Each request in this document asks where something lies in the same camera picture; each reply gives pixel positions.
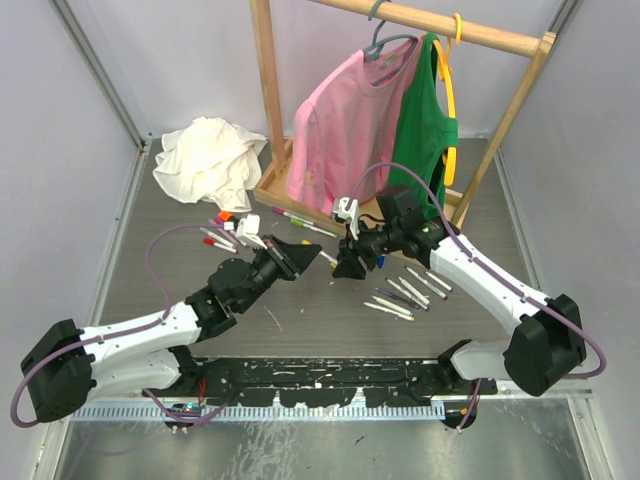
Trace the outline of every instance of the pink sweater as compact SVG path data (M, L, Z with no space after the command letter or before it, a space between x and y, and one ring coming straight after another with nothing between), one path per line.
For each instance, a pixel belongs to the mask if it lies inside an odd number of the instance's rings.
M407 40L366 63L359 50L300 106L287 178L291 198L330 214L333 201L351 195L369 165L391 161L402 95L413 79L421 47L421 40ZM400 66L385 83L372 85ZM358 200L373 197L388 176L388 168L369 175Z

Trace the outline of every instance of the green tank top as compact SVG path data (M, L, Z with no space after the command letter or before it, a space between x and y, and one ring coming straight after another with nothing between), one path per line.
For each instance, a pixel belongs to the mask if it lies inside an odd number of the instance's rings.
M448 147L458 146L458 120L442 113L436 95L438 52L433 41L438 36L429 33L423 42L416 73L402 97L400 117L396 127L393 162L418 174L436 194L444 207L444 163L442 154ZM392 168L389 186L406 185L424 209L427 218L437 215L427 192L411 176Z

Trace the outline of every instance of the wooden frame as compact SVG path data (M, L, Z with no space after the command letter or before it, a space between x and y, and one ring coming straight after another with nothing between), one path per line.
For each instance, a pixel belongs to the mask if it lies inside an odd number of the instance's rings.
M288 212L298 214L313 220L318 225L342 233L343 225L331 220L324 213L307 207L289 198L285 190L287 169L293 153L293 139L285 141L282 131L282 113L280 111L280 94L278 91L278 72L273 43L271 24L271 7L269 0L249 0L253 20L253 31L258 51L260 79L264 108L269 127L272 162L267 168L260 182L254 189L256 200L271 206L278 206ZM310 0L334 8L347 10L361 15L368 15L374 0ZM398 23L408 27L418 28L428 32L454 38L456 35L456 21L453 17L445 17L417 8L383 2L376 12L376 18ZM542 38L529 37L518 33L499 30L484 25L464 21L461 40L485 47L502 50L504 52L529 57L529 67L524 73L509 106L505 110L493 138L487 146L482 160L476 169L469 186L464 193L447 189L445 199L445 214L456 226L462 226L480 181L491 164L502 140L509 131L529 90L535 83L553 46L555 34L546 32ZM375 200L365 202L360 207L361 212L378 215L379 210Z

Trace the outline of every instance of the white cloth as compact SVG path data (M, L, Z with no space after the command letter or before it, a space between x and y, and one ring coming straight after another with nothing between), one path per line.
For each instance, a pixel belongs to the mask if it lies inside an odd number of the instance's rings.
M162 136L153 170L160 188L182 203L214 202L221 210L248 212L246 190L262 176L258 154L267 140L221 118L198 118Z

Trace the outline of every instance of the wall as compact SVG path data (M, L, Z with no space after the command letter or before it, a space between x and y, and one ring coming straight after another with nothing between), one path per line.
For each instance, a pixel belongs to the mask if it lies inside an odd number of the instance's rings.
M583 2L503 145L541 283L607 353L593 388L617 478L640 443L638 22L637 3Z
M402 0L463 20L541 36L560 0ZM248 0L71 0L130 109L150 133L221 116L266 133ZM297 107L354 51L377 21L301 0L272 0L285 129ZM383 37L408 32L385 25ZM526 60L462 44L452 55L463 134L493 131Z
M53 322L87 321L135 148L48 2L4 2L0 61L0 464L19 479L42 436L9 420L19 363Z

